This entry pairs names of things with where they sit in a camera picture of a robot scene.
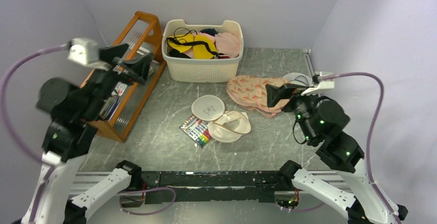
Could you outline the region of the orange wooden shelf rack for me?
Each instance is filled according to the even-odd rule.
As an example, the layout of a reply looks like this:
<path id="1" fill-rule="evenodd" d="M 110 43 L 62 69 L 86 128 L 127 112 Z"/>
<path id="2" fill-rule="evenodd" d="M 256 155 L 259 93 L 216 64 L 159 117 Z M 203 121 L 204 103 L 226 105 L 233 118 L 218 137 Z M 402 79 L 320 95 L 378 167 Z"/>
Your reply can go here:
<path id="1" fill-rule="evenodd" d="M 131 60 L 153 53 L 153 73 L 146 84 L 133 84 L 125 88 L 119 97 L 112 116 L 108 120 L 98 120 L 91 125 L 98 129 L 96 135 L 124 143 L 135 125 L 140 113 L 161 77 L 166 62 L 161 52 L 162 30 L 156 15 L 136 11 L 112 45 L 127 43 L 129 49 L 124 59 Z"/>

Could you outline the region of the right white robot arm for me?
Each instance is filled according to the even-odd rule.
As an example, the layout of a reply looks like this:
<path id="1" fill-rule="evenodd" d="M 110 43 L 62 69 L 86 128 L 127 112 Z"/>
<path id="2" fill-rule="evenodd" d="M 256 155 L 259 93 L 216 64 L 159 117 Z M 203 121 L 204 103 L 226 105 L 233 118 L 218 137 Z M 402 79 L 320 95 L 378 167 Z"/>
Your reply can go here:
<path id="1" fill-rule="evenodd" d="M 304 134 L 303 144 L 317 147 L 316 155 L 348 185 L 345 192 L 308 172 L 294 161 L 278 171 L 278 184 L 284 190 L 293 187 L 310 193 L 347 219 L 348 223 L 401 223 L 408 209 L 395 204 L 371 180 L 366 157 L 358 142 L 343 129 L 350 118 L 343 108 L 326 96 L 304 95 L 306 87 L 267 84 L 267 106 L 288 99 L 284 111 L 295 115 L 295 124 Z"/>

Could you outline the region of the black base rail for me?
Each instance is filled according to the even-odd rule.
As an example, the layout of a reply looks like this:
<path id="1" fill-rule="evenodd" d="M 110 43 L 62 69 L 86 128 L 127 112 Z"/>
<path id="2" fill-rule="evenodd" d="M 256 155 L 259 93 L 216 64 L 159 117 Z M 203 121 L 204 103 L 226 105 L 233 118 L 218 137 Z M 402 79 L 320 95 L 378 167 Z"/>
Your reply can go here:
<path id="1" fill-rule="evenodd" d="M 261 171 L 142 171 L 128 192 L 157 188 L 145 194 L 146 204 L 256 200 L 274 203 L 276 193 L 294 194 L 291 182 L 275 170 Z"/>

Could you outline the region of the pink bra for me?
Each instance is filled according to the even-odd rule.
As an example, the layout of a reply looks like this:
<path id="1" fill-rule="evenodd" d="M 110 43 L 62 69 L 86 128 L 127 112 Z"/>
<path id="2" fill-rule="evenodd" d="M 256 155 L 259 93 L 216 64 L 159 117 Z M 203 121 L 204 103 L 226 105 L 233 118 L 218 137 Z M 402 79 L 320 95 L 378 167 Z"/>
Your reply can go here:
<path id="1" fill-rule="evenodd" d="M 236 58 L 241 50 L 241 36 L 237 31 L 215 35 L 215 46 L 219 55 Z"/>

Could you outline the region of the beige mesh laundry bag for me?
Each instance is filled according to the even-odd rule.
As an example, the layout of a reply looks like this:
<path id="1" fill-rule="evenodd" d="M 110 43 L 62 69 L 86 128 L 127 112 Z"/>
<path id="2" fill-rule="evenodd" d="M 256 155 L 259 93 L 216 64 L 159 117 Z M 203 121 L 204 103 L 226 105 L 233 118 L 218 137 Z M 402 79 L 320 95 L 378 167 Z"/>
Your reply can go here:
<path id="1" fill-rule="evenodd" d="M 211 137 L 221 143 L 233 143 L 251 132 L 251 123 L 245 112 L 227 111 L 217 96 L 204 95 L 191 105 L 192 114 L 207 123 Z"/>

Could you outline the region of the cream plastic laundry basket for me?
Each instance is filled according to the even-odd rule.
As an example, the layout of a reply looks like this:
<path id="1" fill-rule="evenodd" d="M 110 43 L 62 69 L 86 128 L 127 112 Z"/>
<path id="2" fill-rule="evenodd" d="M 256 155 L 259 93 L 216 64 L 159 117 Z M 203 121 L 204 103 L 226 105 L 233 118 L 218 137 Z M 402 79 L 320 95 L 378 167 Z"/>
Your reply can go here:
<path id="1" fill-rule="evenodd" d="M 189 59 L 170 56 L 171 47 L 165 41 L 177 29 L 197 32 L 206 28 L 214 28 L 218 32 L 237 32 L 240 36 L 241 48 L 238 56 L 228 59 Z M 183 19 L 167 22 L 163 35 L 161 51 L 173 80 L 182 82 L 217 83 L 227 82 L 236 76 L 239 62 L 243 57 L 244 39 L 241 26 L 238 22 L 225 20 L 221 25 L 189 25 Z"/>

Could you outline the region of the floral pink laundry bag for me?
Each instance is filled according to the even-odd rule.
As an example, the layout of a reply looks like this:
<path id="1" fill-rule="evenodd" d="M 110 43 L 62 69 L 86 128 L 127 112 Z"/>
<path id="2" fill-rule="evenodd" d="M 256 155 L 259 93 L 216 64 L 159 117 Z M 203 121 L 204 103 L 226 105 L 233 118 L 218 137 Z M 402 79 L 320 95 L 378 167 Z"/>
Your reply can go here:
<path id="1" fill-rule="evenodd" d="M 239 106 L 248 111 L 258 111 L 267 118 L 272 118 L 282 111 L 288 104 L 288 99 L 282 99 L 274 107 L 267 106 L 267 92 L 265 85 L 280 87 L 289 83 L 283 78 L 256 78 L 254 76 L 239 75 L 227 82 L 227 94 Z"/>

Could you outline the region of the white mesh laundry bag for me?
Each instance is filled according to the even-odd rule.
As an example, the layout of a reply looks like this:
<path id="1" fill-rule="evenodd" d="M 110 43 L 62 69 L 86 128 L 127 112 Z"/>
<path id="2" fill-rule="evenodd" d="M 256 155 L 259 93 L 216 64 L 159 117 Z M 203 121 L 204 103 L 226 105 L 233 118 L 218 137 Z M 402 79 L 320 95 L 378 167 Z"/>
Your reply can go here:
<path id="1" fill-rule="evenodd" d="M 288 73 L 282 76 L 282 78 L 289 81 L 292 84 L 302 85 L 306 87 L 313 86 L 312 78 L 302 73 L 297 73 L 297 72 Z"/>

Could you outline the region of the aluminium frame rail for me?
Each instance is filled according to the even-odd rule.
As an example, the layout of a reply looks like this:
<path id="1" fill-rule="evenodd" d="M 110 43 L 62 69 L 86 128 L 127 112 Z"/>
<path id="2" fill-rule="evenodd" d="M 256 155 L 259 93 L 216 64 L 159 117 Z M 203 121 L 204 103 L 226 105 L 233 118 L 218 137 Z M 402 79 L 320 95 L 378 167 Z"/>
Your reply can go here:
<path id="1" fill-rule="evenodd" d="M 70 195 L 79 195 L 109 176 L 110 172 L 80 171 L 76 174 Z M 340 190 L 351 192 L 346 182 L 333 171 L 310 171 Z M 281 177 L 274 170 L 261 171 L 142 171 L 142 180 L 146 188 L 174 187 L 200 189 L 206 187 L 243 188 L 260 186 L 262 190 L 292 191 L 281 183 Z"/>

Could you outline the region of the marker pen pack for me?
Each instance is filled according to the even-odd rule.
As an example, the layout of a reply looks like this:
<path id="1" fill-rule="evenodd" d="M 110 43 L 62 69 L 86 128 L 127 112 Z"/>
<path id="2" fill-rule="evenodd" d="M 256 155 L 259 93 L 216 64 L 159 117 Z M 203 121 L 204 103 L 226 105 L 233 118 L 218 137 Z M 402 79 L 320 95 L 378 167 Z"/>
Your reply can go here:
<path id="1" fill-rule="evenodd" d="M 187 118 L 180 126 L 184 132 L 197 146 L 203 148 L 211 140 L 207 122 L 194 115 Z"/>

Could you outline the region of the papers on shelf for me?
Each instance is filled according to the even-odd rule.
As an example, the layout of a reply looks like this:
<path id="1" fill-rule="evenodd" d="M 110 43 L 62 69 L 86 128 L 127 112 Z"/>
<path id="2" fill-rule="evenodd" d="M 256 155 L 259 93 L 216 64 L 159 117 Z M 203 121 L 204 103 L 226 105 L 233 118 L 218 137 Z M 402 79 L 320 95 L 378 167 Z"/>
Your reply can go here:
<path id="1" fill-rule="evenodd" d="M 136 51 L 134 58 L 141 57 L 145 54 L 152 53 L 152 46 L 143 42 L 141 46 Z M 154 72 L 154 68 L 150 64 L 149 69 L 149 75 L 150 76 Z M 118 82 L 115 88 L 112 90 L 111 96 L 106 100 L 106 103 L 103 107 L 103 109 L 100 112 L 100 116 L 103 120 L 109 120 L 116 109 L 118 108 L 119 104 L 121 103 L 121 98 L 128 88 L 127 83 Z"/>

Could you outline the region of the pink garment in basket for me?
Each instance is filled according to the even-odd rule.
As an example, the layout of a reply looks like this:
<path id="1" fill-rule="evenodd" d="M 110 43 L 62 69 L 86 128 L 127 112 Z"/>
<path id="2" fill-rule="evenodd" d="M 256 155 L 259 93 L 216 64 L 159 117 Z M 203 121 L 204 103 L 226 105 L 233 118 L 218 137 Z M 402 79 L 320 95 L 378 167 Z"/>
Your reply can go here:
<path id="1" fill-rule="evenodd" d="M 184 54 L 192 59 L 213 59 L 217 52 L 215 46 L 215 37 L 206 33 L 192 35 L 192 42 L 201 42 L 198 45 L 192 45 Z"/>

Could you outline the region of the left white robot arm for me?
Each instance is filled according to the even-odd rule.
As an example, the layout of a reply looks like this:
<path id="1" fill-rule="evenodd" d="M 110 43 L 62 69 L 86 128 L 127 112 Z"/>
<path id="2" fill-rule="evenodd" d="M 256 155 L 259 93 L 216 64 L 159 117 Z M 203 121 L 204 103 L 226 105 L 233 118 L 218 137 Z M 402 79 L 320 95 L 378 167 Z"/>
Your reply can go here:
<path id="1" fill-rule="evenodd" d="M 40 176 L 31 204 L 19 223 L 86 223 L 114 195 L 145 187 L 141 167 L 122 161 L 89 190 L 69 197 L 76 173 L 98 131 L 92 122 L 101 119 L 100 113 L 116 85 L 144 84 L 147 80 L 153 53 L 125 61 L 123 55 L 128 47 L 121 44 L 100 48 L 93 40 L 76 38 L 36 53 L 41 56 L 66 50 L 70 61 L 91 67 L 94 73 L 82 87 L 59 77 L 41 86 L 36 106 L 52 121 L 42 142 L 42 155 L 34 156 L 42 164 Z"/>

